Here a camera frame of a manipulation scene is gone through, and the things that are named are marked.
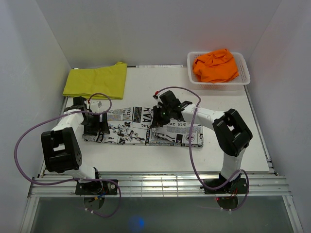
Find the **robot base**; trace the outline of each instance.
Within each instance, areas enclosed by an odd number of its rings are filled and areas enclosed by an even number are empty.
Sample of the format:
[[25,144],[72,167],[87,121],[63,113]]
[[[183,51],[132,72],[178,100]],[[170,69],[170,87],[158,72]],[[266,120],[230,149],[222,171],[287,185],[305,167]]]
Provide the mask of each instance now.
[[[223,179],[204,179],[204,183],[209,187],[217,187],[224,183]],[[236,178],[232,182],[229,182],[223,188],[218,190],[209,190],[204,188],[205,194],[231,194],[237,190],[237,194],[246,194],[247,183],[245,178]]]
[[88,183],[79,183],[76,185],[76,195],[100,195],[104,190],[106,195],[116,195],[117,187],[111,182],[106,181],[92,181]]

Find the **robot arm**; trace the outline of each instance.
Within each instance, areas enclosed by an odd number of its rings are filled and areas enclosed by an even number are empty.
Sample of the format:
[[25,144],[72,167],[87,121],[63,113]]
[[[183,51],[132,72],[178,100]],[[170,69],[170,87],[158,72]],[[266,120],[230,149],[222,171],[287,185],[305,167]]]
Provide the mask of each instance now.
[[97,131],[109,133],[107,116],[91,116],[85,113],[71,112],[86,108],[86,99],[82,97],[73,98],[73,106],[66,108],[59,123],[51,130],[42,133],[41,142],[44,161],[49,172],[57,172],[71,175],[74,178],[96,179],[97,170],[82,163],[81,151],[76,139],[75,132],[79,125],[84,125],[84,133],[93,134]]
[[[152,127],[161,127],[174,118],[181,121],[192,122],[195,104],[185,101],[181,103],[172,91],[155,95],[158,105],[153,107],[154,119]],[[194,123],[206,126],[216,134],[219,146],[224,151],[223,168],[220,178],[227,180],[236,170],[240,169],[245,148],[252,139],[252,133],[241,118],[240,114],[230,109],[227,112],[213,111],[198,108]],[[236,174],[230,181],[238,179]]]

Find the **metal frame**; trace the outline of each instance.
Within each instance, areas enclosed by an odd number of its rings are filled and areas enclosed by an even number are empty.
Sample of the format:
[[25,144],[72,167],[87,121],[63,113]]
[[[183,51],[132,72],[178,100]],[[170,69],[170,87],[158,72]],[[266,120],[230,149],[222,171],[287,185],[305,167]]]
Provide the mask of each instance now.
[[[201,179],[217,178],[218,174],[200,175]],[[117,179],[123,197],[206,197],[200,188],[201,184],[195,175],[188,174],[103,174],[103,179]],[[70,176],[46,175],[37,178],[39,182],[57,182],[69,179]],[[285,196],[290,195],[286,178],[275,175],[250,174],[250,196]],[[54,186],[40,186],[32,184],[29,197],[80,197],[75,195],[76,182],[66,182]]]
[[20,227],[19,232],[29,233],[31,231],[31,227],[33,226],[38,203],[39,203],[39,197],[28,198],[26,210],[24,213],[24,219],[22,221],[22,225]]
[[283,200],[285,203],[285,207],[287,210],[288,217],[290,218],[292,228],[295,233],[303,233],[303,229],[301,223],[299,221],[296,208],[294,206],[293,197],[292,196],[283,196]]

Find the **white plastic basket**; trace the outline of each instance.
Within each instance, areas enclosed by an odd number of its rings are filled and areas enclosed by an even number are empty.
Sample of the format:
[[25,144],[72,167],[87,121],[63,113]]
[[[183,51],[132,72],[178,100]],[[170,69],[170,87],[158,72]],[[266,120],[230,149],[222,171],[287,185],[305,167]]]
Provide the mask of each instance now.
[[241,89],[242,85],[247,85],[251,82],[249,77],[249,72],[247,69],[246,61],[242,54],[238,52],[232,52],[234,56],[235,62],[238,67],[239,75],[234,80],[231,80],[227,83],[203,83],[198,81],[198,78],[192,71],[192,64],[194,60],[204,54],[209,52],[190,52],[187,57],[187,67],[188,67],[188,75],[190,82],[195,85],[198,85],[200,89],[203,90],[237,90]]

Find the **newspaper print cloth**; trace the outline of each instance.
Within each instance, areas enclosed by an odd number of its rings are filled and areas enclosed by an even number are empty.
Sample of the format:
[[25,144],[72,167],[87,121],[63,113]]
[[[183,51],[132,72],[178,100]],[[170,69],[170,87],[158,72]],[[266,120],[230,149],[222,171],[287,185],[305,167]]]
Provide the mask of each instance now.
[[[86,141],[110,144],[146,146],[189,146],[190,123],[171,120],[163,127],[151,128],[152,109],[129,107],[110,110],[107,113],[110,134],[83,135]],[[191,143],[203,146],[203,127],[193,126]]]

